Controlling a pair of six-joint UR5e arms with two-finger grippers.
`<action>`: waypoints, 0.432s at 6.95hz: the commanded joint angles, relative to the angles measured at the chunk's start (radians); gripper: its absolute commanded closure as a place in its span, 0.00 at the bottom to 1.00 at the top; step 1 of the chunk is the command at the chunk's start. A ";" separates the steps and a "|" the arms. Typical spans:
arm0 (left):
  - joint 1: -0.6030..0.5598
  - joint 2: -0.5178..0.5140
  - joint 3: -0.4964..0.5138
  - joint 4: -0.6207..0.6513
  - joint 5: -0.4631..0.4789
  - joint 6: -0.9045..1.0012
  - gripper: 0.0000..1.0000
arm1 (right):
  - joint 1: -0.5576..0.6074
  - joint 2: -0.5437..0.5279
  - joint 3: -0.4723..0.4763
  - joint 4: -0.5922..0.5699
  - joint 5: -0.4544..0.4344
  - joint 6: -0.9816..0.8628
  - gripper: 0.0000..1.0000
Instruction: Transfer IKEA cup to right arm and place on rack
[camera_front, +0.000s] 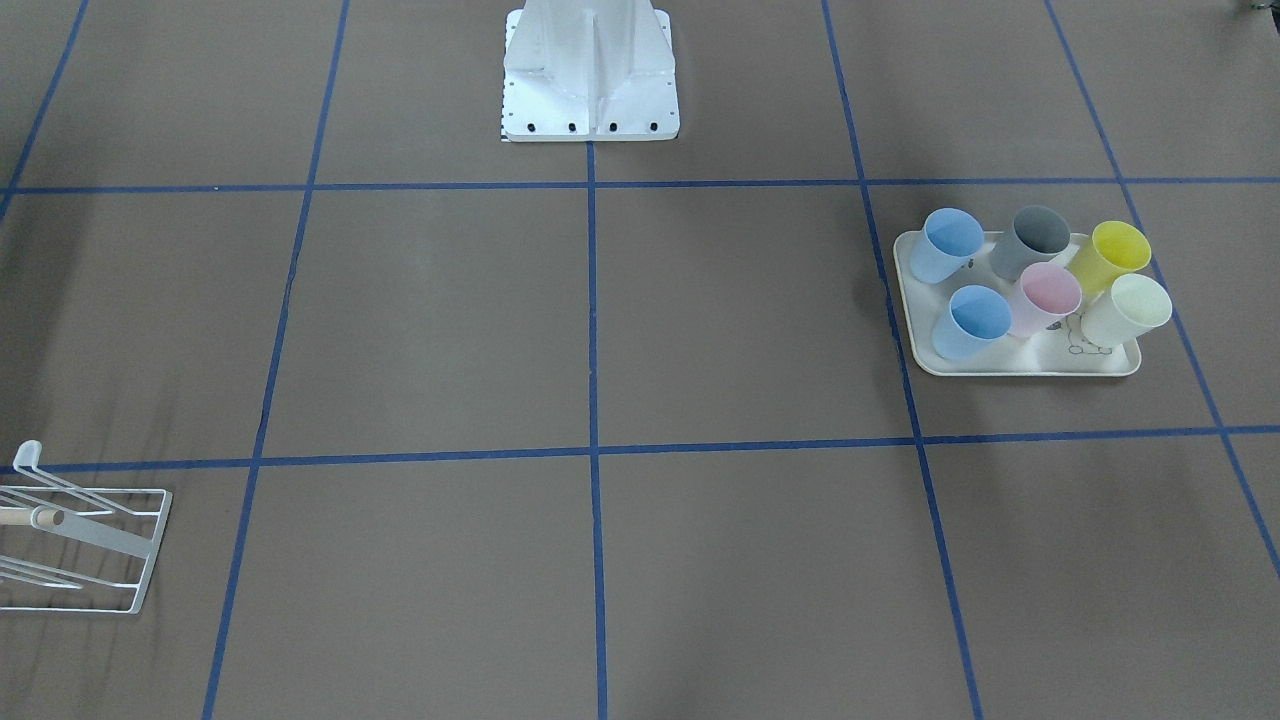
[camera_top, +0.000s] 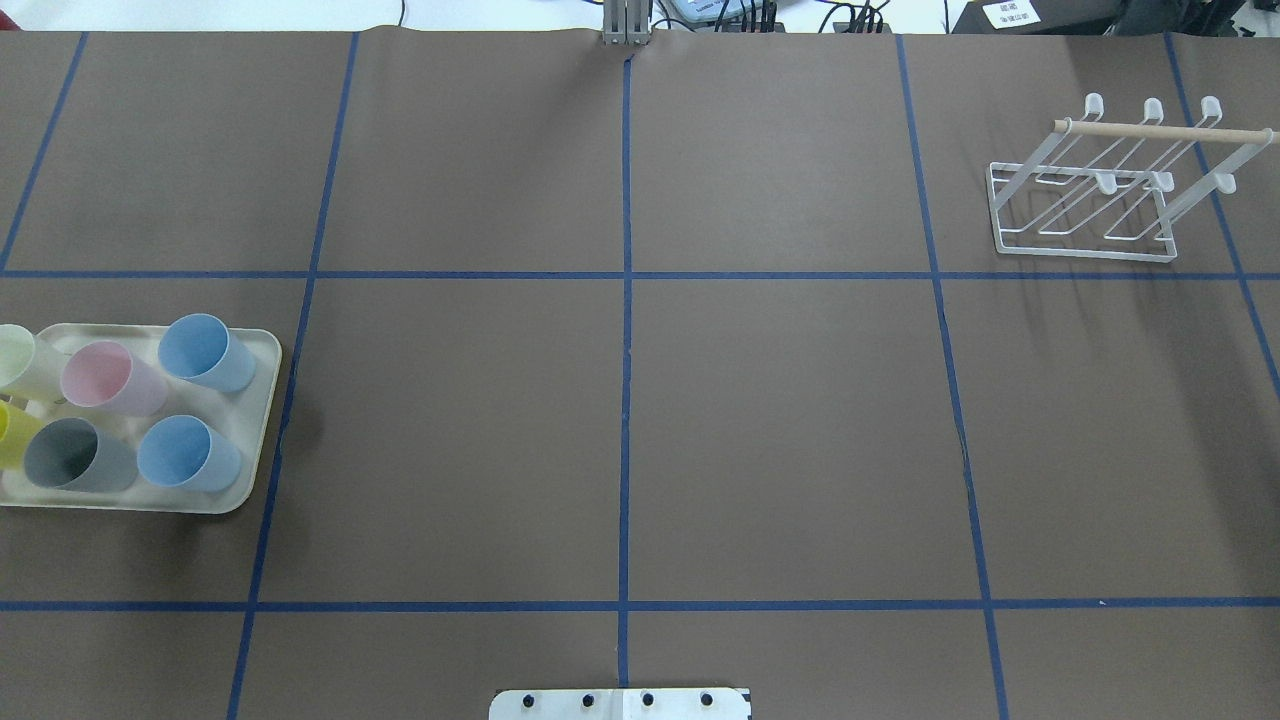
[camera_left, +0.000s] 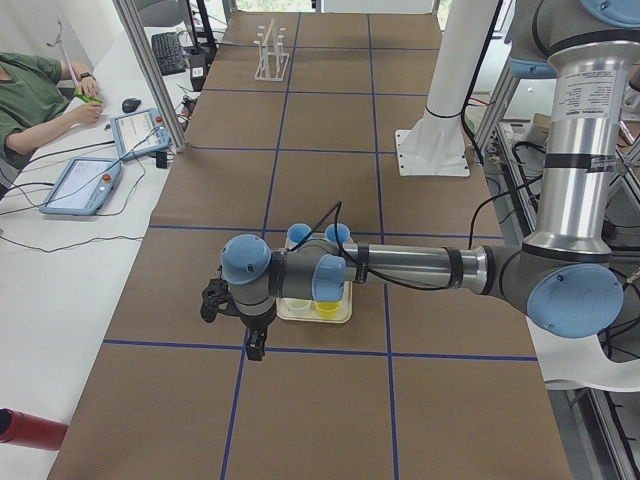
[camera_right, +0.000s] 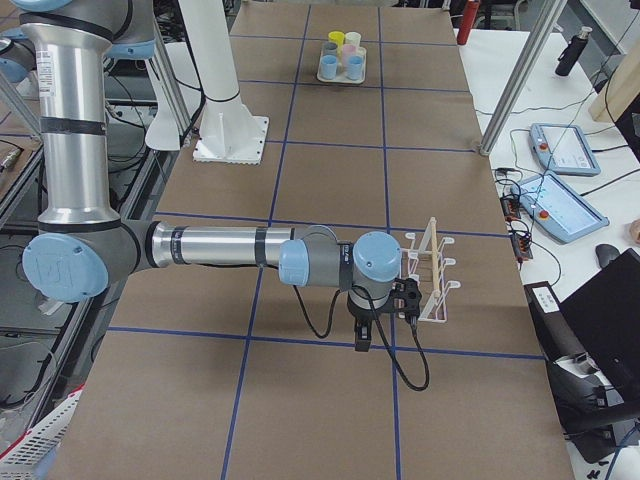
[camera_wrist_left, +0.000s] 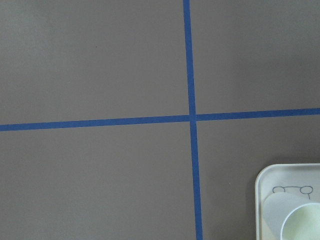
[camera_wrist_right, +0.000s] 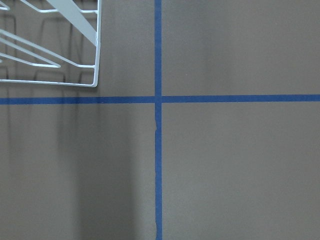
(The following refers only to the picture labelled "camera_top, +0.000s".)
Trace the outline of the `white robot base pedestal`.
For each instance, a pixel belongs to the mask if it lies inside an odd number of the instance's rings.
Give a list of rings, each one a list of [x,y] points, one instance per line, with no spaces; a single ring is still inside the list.
[[[751,719],[750,691],[730,687],[516,689],[489,719]]]

